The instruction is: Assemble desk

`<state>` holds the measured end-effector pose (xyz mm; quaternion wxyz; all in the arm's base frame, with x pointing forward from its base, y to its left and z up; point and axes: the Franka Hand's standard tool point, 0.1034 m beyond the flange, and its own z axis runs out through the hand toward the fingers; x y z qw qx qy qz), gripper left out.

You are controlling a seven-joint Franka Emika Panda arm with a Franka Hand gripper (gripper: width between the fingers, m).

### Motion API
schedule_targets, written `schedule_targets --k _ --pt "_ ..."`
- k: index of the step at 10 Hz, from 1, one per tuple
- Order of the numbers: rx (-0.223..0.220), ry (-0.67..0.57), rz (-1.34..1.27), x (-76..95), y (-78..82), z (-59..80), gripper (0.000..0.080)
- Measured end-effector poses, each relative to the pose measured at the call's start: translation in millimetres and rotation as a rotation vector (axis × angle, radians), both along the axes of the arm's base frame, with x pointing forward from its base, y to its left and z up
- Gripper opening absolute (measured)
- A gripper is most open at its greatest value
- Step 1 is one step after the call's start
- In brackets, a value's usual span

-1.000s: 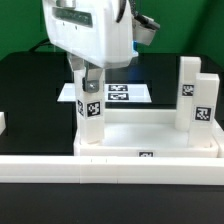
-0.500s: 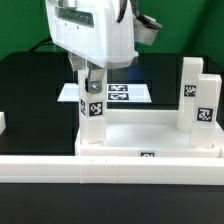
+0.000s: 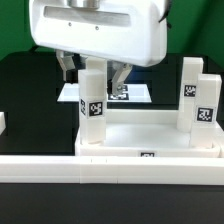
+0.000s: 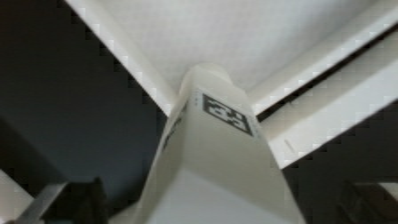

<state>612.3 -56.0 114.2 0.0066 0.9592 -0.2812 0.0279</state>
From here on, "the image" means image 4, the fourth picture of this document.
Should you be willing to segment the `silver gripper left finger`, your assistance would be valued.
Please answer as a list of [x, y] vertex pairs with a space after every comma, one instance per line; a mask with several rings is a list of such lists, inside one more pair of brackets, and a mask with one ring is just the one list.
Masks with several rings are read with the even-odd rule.
[[109, 224], [102, 179], [51, 184], [11, 224]]

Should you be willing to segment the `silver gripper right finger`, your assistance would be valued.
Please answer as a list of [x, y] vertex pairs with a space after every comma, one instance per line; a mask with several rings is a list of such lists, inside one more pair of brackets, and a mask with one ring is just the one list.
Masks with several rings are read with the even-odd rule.
[[398, 200], [378, 183], [346, 183], [340, 224], [398, 224]]

